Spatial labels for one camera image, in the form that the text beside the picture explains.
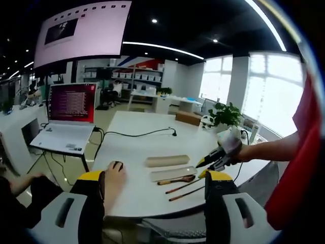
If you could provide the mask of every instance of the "computer mouse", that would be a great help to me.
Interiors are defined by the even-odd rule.
[[[120,161],[115,161],[115,164],[113,166],[113,169],[115,168],[115,166],[118,164],[118,163],[121,163],[122,165],[120,166],[120,169],[118,171],[121,171],[121,169],[123,169],[123,163],[120,162]]]

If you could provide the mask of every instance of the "hanging monitor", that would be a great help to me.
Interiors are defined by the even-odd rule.
[[[45,20],[39,34],[34,68],[59,60],[120,55],[131,2],[79,6]]]

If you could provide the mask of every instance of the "floor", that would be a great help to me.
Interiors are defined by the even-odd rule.
[[[127,104],[121,104],[107,111],[96,110],[96,126],[106,131],[114,117],[115,112],[126,111],[126,108]],[[142,112],[145,112],[149,109],[150,105],[144,104],[133,104],[131,108],[132,111]],[[175,114],[177,110],[178,107],[170,107],[171,114]],[[100,134],[93,133],[85,150],[86,161],[90,170],[94,164],[93,158],[99,142]],[[74,157],[66,157],[66,160],[64,162],[63,156],[56,154],[53,154],[53,158],[62,164],[66,176],[63,175],[62,167],[52,159],[50,153],[46,153],[45,157],[41,156],[33,165],[32,169],[30,170],[30,173],[41,172],[45,174],[50,180],[56,182],[64,191],[68,192],[72,187],[71,185],[73,185],[78,179],[78,177],[85,172],[82,162],[79,158]],[[10,171],[7,171],[5,173],[5,177],[7,177],[8,179],[15,178],[15,176]],[[24,193],[19,195],[18,200],[23,205],[28,206],[31,203],[30,190],[27,189]],[[108,228],[105,231],[105,234],[103,233],[103,243],[137,243],[137,235],[139,234],[137,233],[137,228],[135,224],[129,223],[127,221],[111,221],[110,224],[108,224]]]

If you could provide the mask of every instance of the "ceiling light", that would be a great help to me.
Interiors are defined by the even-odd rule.
[[[253,0],[245,0],[254,10],[258,13],[258,15],[262,18],[262,20],[265,22],[265,24],[268,26],[272,34],[274,35],[275,39],[277,40],[281,50],[283,52],[286,52],[286,48],[284,46],[284,43],[282,39],[280,38],[278,32],[276,31],[274,25],[270,22],[268,17],[265,15],[265,13],[262,11],[262,9],[259,8],[259,6],[253,1]]]
[[[24,68],[26,68],[26,67],[32,65],[33,63],[34,63],[34,61],[33,61],[33,62],[30,62],[28,65],[25,65]]]
[[[184,53],[184,54],[187,54],[187,55],[190,55],[190,56],[193,56],[193,57],[197,57],[199,59],[204,59],[203,57],[197,56],[197,55],[189,53],[189,52],[185,52],[185,51],[182,51],[182,50],[179,50],[179,49],[176,49],[176,48],[160,46],[160,45],[156,45],[156,44],[141,43],[141,42],[123,42],[123,44],[142,45],[142,46],[164,48],[164,49],[172,50],[172,51],[175,51],[175,52]]]
[[[18,73],[19,73],[19,70],[16,71],[15,73],[13,73],[13,74],[9,77],[9,79],[11,79],[14,75],[16,75],[16,74],[18,74]]]

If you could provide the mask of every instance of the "display screen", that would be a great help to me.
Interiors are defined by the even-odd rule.
[[[93,123],[95,93],[95,84],[52,85],[49,120]]]
[[[120,55],[130,6],[129,1],[94,3],[45,20],[34,68],[76,57]]]

